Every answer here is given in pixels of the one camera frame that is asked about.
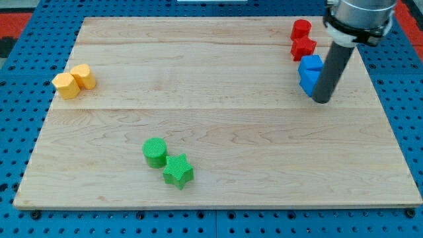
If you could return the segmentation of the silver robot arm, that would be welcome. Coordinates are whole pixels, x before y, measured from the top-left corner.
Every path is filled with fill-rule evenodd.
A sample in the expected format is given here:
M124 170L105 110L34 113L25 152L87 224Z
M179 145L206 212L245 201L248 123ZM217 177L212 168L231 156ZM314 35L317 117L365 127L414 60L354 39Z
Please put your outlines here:
M375 47L389 33L396 5L397 0L326 0L323 22L339 46Z

